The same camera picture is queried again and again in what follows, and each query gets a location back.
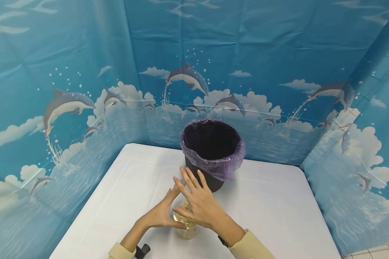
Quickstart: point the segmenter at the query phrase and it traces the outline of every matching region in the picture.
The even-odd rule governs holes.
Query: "dolphin-print backdrop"
[[[342,254],[389,243],[388,21],[389,0],[0,0],[0,258],[47,258],[125,144],[206,117],[305,170]]]

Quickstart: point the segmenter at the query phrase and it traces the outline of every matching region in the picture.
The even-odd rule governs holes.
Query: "glass jar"
[[[190,207],[189,203],[186,200],[179,201],[175,207],[181,207],[184,210],[187,210],[189,212],[192,211],[192,208]],[[176,228],[176,233],[180,238],[182,238],[184,240],[191,240],[192,238],[194,238],[198,234],[199,227],[193,221],[185,218],[184,216],[181,216],[180,214],[178,214],[176,212],[173,212],[173,218],[175,221],[179,221],[179,222],[184,223],[186,225],[186,229],[177,229]]]

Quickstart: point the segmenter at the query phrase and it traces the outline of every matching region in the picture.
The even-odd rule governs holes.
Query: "sleeve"
[[[119,243],[115,243],[115,245],[108,252],[108,259],[133,259],[135,256],[135,251],[130,253],[127,249],[121,246]]]
[[[246,229],[245,232],[242,239],[229,248],[236,259],[275,259],[251,231]]]

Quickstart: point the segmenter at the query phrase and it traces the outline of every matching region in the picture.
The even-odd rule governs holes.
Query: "black trash can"
[[[180,146],[186,166],[200,184],[197,170],[201,170],[212,192],[219,190],[224,181],[232,180],[246,154],[239,133],[230,125],[210,118],[189,123],[180,134]]]

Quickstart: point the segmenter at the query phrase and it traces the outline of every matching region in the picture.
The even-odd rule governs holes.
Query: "hand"
[[[184,188],[183,179],[177,181]],[[142,220],[147,223],[148,227],[175,227],[186,229],[184,223],[171,219],[169,214],[170,206],[179,194],[180,189],[174,185],[172,189],[168,190],[164,199],[142,217]]]
[[[189,168],[184,169],[183,167],[180,167],[180,172],[182,173],[187,186],[189,186],[190,192],[176,177],[174,177],[173,180],[186,197],[187,202],[192,208],[192,212],[188,212],[183,208],[173,208],[173,211],[194,221],[196,224],[213,229],[219,219],[223,218],[226,213],[214,199],[212,192],[207,186],[205,176],[201,171],[197,171],[200,181],[202,182],[202,188]]]
[[[173,211],[194,221],[196,224],[212,229],[225,240],[229,247],[239,242],[245,235],[245,231],[216,202],[202,172],[197,170],[203,188],[189,168],[180,167],[180,172],[187,186],[189,186],[190,192],[176,177],[173,177],[173,180],[186,197],[192,212],[188,212],[183,208],[173,208]]]

